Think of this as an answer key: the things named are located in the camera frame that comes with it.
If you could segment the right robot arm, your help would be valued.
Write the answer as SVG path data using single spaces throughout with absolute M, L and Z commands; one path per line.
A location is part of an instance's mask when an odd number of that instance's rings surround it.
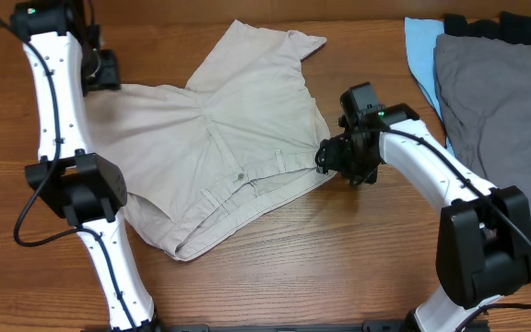
M 388 164 L 440 217 L 431 297 L 403 319 L 367 320 L 364 331 L 487 331 L 495 309 L 531 310 L 531 213 L 516 186 L 499 188 L 445 150 L 405 103 L 386 107 L 370 83 L 340 97 L 343 133 L 321 142 L 319 173 L 374 184 Z

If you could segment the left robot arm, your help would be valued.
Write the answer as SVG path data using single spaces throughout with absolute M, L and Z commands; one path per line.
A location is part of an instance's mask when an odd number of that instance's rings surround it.
M 152 297 L 138 273 L 122 208 L 120 169 L 96 153 L 85 98 L 121 87 L 117 59 L 101 47 L 100 27 L 83 1 L 18 3 L 11 31 L 31 67 L 40 120 L 38 161 L 25 169 L 34 194 L 68 223 L 86 246 L 103 289 L 112 331 L 161 331 Z

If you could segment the beige shorts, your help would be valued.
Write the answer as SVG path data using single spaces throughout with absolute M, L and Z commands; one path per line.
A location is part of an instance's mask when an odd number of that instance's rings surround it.
M 302 61 L 325 38 L 233 22 L 183 88 L 125 84 L 85 100 L 95 150 L 124 175 L 126 220 L 191 261 L 327 181 L 330 136 Z

